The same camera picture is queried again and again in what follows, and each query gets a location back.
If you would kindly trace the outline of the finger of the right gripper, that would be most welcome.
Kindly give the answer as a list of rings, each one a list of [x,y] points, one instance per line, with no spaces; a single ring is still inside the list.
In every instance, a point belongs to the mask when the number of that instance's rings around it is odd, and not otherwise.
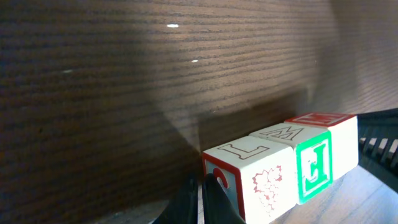
[[[397,109],[358,115],[359,165],[397,191]]]

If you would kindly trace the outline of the green E letter block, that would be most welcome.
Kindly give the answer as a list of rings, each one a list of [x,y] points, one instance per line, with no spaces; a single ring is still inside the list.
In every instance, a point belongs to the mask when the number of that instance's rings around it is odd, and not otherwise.
[[[333,183],[333,153],[329,130],[279,123],[250,135],[292,147],[297,170],[298,204],[305,204]]]

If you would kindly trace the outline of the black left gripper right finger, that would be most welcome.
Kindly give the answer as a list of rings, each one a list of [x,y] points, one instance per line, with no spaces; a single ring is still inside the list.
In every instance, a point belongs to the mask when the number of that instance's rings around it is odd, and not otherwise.
[[[213,174],[205,176],[202,199],[205,224],[246,224]]]

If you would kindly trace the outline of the wooden block with brown drawing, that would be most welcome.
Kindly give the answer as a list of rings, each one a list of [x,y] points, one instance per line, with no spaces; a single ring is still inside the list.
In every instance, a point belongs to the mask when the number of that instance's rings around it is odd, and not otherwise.
[[[293,149],[246,136],[203,151],[205,174],[213,174],[246,223],[270,223],[298,201]]]

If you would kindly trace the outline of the green Z letter block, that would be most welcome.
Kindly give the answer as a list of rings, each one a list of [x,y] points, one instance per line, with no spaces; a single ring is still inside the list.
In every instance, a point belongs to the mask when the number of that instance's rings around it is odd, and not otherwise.
[[[306,113],[284,123],[299,124],[331,132],[333,180],[358,165],[358,118],[355,114]]]

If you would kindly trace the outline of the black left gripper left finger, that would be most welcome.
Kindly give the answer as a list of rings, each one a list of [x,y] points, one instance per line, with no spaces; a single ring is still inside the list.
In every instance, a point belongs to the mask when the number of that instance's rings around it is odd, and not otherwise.
[[[198,221],[198,183],[196,179],[184,182],[175,197],[153,224],[197,224]]]

